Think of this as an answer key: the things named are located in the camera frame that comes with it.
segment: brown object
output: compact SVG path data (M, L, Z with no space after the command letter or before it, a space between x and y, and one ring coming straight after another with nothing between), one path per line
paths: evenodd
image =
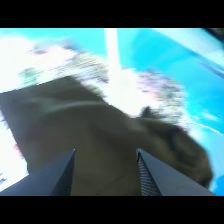
M76 149L72 195L140 195L137 148L204 186L212 178L206 152L184 131L131 119L71 77L3 93L1 108L29 173Z

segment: brown bag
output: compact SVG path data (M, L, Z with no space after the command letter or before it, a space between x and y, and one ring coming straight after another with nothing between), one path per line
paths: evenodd
M180 128L132 119L71 77L1 94L29 173L76 149L72 195L140 195L136 149L208 186L206 152Z

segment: blue surface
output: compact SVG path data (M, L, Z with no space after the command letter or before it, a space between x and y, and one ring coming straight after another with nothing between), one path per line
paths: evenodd
M31 39L72 37L84 49L106 55L103 28L16 28L4 31ZM118 44L122 66L133 67L137 71L154 68L173 77L188 93L190 115L198 117L199 123L224 133L224 80L200 65L201 61L205 61L203 57L149 28L119 28ZM204 117L205 111L218 117L218 120ZM215 173L211 189L224 195L224 138L198 126L194 129L200 133L200 137L195 138L207 149Z

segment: dark object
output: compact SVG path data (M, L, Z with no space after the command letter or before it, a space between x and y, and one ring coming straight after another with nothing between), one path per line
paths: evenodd
M137 151L137 161L143 196L215 196L143 150Z
M5 189L0 196L70 196L75 151Z

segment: bright blue background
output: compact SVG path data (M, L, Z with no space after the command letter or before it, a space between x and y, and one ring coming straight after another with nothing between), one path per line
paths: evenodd
M4 29L4 32L22 34L30 39L72 37L84 49L106 56L103 28L15 28ZM154 68L172 76L183 84L188 93L189 113L199 117L200 123L224 133L224 80L199 64L201 60L205 61L204 58L149 28L119 28L118 44L122 66L137 71ZM204 118L202 113L205 110L218 116L219 121ZM224 139L209 130L195 129L203 132L198 141L207 149L214 169L215 178L211 189L224 195Z

